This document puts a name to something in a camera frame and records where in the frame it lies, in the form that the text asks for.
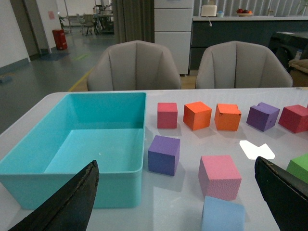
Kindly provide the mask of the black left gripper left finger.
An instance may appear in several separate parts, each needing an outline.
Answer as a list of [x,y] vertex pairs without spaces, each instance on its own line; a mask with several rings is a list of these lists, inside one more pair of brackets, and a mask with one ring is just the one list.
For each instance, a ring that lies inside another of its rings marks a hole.
[[12,231],[85,231],[99,183],[93,160],[42,205],[10,228]]

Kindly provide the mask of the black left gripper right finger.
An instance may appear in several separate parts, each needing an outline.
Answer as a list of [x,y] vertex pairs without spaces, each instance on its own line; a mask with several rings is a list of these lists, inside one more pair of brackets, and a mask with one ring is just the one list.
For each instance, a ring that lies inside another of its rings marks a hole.
[[259,156],[255,179],[278,227],[282,231],[308,229],[308,184]]

